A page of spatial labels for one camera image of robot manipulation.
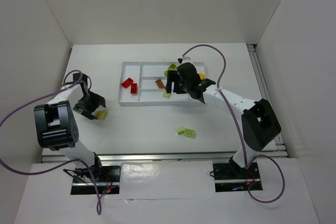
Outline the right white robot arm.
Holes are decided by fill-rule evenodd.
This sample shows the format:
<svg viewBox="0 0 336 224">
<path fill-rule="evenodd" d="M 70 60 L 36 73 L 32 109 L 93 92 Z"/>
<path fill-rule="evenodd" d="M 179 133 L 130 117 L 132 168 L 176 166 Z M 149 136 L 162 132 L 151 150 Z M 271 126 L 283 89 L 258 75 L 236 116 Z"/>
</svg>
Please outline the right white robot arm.
<svg viewBox="0 0 336 224">
<path fill-rule="evenodd" d="M 221 88 L 211 79 L 202 79 L 190 62 L 167 71 L 165 90 L 167 93 L 186 93 L 194 100 L 231 114 L 241 144 L 229 160 L 230 170 L 237 177 L 245 173 L 253 158 L 281 133 L 269 101 L 246 99 Z"/>
</svg>

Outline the pale green lego pair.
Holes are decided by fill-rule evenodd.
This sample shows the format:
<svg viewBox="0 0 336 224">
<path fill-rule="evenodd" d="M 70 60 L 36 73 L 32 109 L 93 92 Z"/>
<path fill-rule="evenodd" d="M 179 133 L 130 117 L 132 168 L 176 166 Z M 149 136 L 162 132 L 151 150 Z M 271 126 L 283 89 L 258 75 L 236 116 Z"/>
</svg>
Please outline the pale green lego pair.
<svg viewBox="0 0 336 224">
<path fill-rule="evenodd" d="M 187 129 L 184 127 L 178 127 L 176 129 L 176 132 L 178 135 L 184 135 L 185 137 L 189 137 L 189 138 L 195 138 L 196 136 L 196 132 L 194 130 Z"/>
</svg>

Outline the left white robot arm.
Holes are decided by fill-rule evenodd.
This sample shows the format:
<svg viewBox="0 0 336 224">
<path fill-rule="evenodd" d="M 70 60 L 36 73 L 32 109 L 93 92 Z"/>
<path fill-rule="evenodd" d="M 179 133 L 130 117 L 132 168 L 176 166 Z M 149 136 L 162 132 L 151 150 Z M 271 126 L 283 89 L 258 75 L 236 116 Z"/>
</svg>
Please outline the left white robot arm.
<svg viewBox="0 0 336 224">
<path fill-rule="evenodd" d="M 72 160 L 77 176 L 97 181 L 102 175 L 101 160 L 80 141 L 74 113 L 88 120 L 98 120 L 93 113 L 105 108 L 106 100 L 90 90 L 89 76 L 78 70 L 70 74 L 72 81 L 64 80 L 53 99 L 34 108 L 38 143 L 40 147 L 57 151 Z"/>
</svg>

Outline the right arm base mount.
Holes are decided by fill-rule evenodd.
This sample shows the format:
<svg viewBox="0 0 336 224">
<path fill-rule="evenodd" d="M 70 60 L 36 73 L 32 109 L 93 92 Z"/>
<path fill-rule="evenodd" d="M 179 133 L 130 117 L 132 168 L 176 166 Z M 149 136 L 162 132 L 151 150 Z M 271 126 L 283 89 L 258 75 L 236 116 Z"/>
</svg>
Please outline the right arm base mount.
<svg viewBox="0 0 336 224">
<path fill-rule="evenodd" d="M 250 185 L 251 190 L 263 190 L 257 163 L 252 163 L 248 170 L 238 174 L 231 170 L 228 163 L 214 163 L 209 175 L 214 178 L 217 193 L 247 191 Z"/>
</svg>

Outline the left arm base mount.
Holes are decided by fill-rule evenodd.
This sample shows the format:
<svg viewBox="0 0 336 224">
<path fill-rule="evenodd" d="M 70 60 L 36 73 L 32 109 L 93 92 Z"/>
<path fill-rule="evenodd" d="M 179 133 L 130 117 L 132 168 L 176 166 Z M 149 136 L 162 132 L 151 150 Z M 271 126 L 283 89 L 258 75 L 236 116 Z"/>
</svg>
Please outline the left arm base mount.
<svg viewBox="0 0 336 224">
<path fill-rule="evenodd" d="M 87 173 L 79 175 L 78 169 L 63 169 L 72 177 L 71 195 L 94 195 L 96 193 L 92 178 Z M 100 174 L 95 174 L 99 194 L 117 195 L 120 192 L 121 165 L 102 166 Z"/>
</svg>

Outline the red rectangular lego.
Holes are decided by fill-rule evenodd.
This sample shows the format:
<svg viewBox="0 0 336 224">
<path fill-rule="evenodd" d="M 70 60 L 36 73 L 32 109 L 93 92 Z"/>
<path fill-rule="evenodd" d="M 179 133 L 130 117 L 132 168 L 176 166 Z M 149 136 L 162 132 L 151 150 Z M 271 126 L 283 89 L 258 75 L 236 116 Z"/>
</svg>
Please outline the red rectangular lego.
<svg viewBox="0 0 336 224">
<path fill-rule="evenodd" d="M 125 81 L 121 83 L 121 86 L 127 89 L 129 86 L 132 85 L 133 82 L 134 82 L 133 79 L 127 78 Z"/>
</svg>

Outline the pale green small lego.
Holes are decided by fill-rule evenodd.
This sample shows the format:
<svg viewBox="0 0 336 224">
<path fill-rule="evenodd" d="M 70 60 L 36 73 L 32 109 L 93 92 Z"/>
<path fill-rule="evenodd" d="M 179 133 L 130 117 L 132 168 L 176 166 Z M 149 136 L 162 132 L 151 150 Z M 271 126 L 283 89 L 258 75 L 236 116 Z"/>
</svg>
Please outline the pale green small lego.
<svg viewBox="0 0 336 224">
<path fill-rule="evenodd" d="M 170 93 L 167 93 L 166 91 L 163 92 L 163 97 L 166 98 L 166 99 L 169 99 L 171 96 Z"/>
</svg>

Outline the brown lego plate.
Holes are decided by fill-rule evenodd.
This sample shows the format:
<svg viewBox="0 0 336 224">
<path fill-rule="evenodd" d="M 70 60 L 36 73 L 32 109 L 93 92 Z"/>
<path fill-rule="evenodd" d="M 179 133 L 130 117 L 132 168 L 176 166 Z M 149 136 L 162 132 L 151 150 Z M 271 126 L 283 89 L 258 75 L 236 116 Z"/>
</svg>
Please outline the brown lego plate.
<svg viewBox="0 0 336 224">
<path fill-rule="evenodd" d="M 159 89 L 165 89 L 165 85 L 161 79 L 155 80 L 155 83 Z"/>
</svg>

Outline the yellow and green lego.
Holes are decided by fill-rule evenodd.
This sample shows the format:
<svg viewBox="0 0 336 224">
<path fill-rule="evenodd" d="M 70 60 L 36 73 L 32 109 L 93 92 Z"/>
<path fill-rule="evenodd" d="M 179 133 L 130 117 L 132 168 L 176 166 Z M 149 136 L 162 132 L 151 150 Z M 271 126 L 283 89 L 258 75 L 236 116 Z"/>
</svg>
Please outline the yellow and green lego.
<svg viewBox="0 0 336 224">
<path fill-rule="evenodd" d="M 98 120 L 104 121 L 108 115 L 108 111 L 107 110 L 97 111 L 96 115 Z"/>
</svg>

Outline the orange yellow lego brick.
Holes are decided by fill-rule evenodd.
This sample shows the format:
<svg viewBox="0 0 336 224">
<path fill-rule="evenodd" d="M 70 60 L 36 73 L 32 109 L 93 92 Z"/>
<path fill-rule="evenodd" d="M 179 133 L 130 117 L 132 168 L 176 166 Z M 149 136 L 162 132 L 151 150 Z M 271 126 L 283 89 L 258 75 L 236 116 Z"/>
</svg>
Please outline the orange yellow lego brick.
<svg viewBox="0 0 336 224">
<path fill-rule="evenodd" d="M 198 75 L 199 75 L 199 77 L 200 77 L 201 80 L 205 79 L 205 76 L 202 73 L 199 73 Z"/>
</svg>

